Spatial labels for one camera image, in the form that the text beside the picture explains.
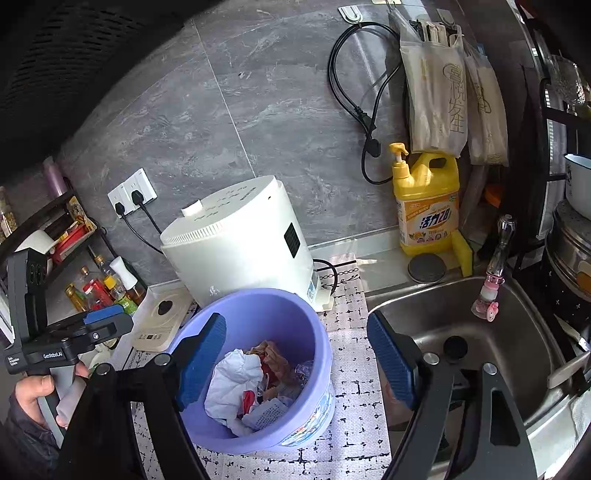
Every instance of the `human hand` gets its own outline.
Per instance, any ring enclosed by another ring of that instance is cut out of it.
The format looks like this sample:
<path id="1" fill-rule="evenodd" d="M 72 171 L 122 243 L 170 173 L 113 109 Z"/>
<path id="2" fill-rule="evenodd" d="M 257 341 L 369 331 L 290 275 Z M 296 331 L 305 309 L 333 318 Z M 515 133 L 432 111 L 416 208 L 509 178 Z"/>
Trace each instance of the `human hand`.
<path id="1" fill-rule="evenodd" d="M 82 362 L 76 364 L 75 369 L 76 375 L 84 378 L 88 378 L 89 372 L 86 366 Z M 35 423 L 47 426 L 37 398 L 45 397 L 49 395 L 55 389 L 53 379 L 51 375 L 33 375 L 31 377 L 25 377 L 17 382 L 14 389 L 14 396 L 17 399 L 18 404 L 21 406 L 24 413 L 34 421 Z M 60 427 L 67 428 L 66 422 L 58 415 L 56 422 Z"/>

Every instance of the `screw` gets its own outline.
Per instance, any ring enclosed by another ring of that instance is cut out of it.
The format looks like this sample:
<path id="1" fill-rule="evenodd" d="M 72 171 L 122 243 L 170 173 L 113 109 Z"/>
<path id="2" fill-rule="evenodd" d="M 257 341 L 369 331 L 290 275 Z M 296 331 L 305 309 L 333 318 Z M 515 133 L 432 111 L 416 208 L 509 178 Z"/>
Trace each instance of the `screw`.
<path id="1" fill-rule="evenodd" d="M 159 367 L 164 367 L 166 365 L 168 365 L 168 363 L 170 362 L 170 355 L 167 353 L 161 353 L 159 355 L 156 355 L 154 357 L 154 363 L 156 365 L 158 365 Z"/>
<path id="2" fill-rule="evenodd" d="M 96 367 L 95 373 L 97 375 L 106 375 L 111 370 L 111 366 L 109 364 L 100 364 Z"/>
<path id="3" fill-rule="evenodd" d="M 423 360 L 425 360 L 425 363 L 428 363 L 429 365 L 437 365 L 439 363 L 439 357 L 432 352 L 425 353 L 423 355 Z"/>
<path id="4" fill-rule="evenodd" d="M 498 372 L 496 365 L 489 362 L 482 365 L 482 369 L 489 375 L 496 375 Z"/>

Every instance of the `black vent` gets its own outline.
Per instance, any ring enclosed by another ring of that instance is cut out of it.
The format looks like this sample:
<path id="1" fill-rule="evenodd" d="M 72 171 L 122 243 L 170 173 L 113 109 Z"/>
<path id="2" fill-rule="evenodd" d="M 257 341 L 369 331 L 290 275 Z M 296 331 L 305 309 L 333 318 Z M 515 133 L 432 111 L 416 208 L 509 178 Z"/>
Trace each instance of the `black vent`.
<path id="1" fill-rule="evenodd" d="M 297 238 L 296 229 L 294 228 L 293 223 L 290 223 L 287 232 L 285 232 L 285 235 L 283 235 L 283 238 L 285 238 L 287 248 L 290 249 L 291 257 L 295 258 L 297 251 L 300 249 L 300 239 Z"/>
<path id="2" fill-rule="evenodd" d="M 145 25 L 118 9 L 63 3 L 37 31 L 0 99 L 4 138 L 55 124 Z"/>

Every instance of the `patterned mat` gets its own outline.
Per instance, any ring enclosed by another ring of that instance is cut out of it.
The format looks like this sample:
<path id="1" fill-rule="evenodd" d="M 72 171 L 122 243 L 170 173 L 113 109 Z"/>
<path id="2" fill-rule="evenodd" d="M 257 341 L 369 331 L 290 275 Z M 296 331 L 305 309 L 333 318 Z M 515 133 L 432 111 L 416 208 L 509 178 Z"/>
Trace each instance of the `patterned mat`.
<path id="1" fill-rule="evenodd" d="M 312 445 L 290 453 L 261 451 L 233 456 L 197 447 L 212 479 L 377 480 L 388 467 L 388 429 L 375 354 L 365 330 L 368 311 L 359 269 L 353 254 L 330 261 L 339 272 L 335 306 L 319 314 L 333 350 L 331 379 L 336 409 L 330 426 Z M 331 269 L 319 273 L 323 286 L 330 288 L 334 280 Z M 140 367 L 154 355 L 134 351 L 126 368 Z M 135 406 L 134 426 L 147 478 L 162 479 L 141 404 Z"/>

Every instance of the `blue gripper pad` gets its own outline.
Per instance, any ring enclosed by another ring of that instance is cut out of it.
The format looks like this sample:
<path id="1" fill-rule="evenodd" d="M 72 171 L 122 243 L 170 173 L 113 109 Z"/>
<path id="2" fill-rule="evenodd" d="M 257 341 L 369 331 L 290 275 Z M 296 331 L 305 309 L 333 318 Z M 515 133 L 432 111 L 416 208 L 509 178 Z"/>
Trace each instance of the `blue gripper pad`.
<path id="1" fill-rule="evenodd" d="M 111 305 L 110 307 L 105 307 L 104 309 L 93 310 L 92 312 L 89 312 L 88 315 L 84 317 L 83 322 L 85 325 L 88 325 L 90 323 L 98 322 L 99 320 L 105 319 L 107 317 L 112 317 L 120 313 L 124 313 L 123 307 L 116 303 L 115 305 Z"/>
<path id="2" fill-rule="evenodd" d="M 417 361 L 421 351 L 412 338 L 395 333 L 380 311 L 369 315 L 367 333 L 394 397 L 414 410 L 419 400 Z"/>
<path id="3" fill-rule="evenodd" d="M 181 411 L 199 399 L 226 341 L 226 319 L 214 313 L 198 335 L 185 337 L 171 354 L 181 369 L 177 404 Z"/>

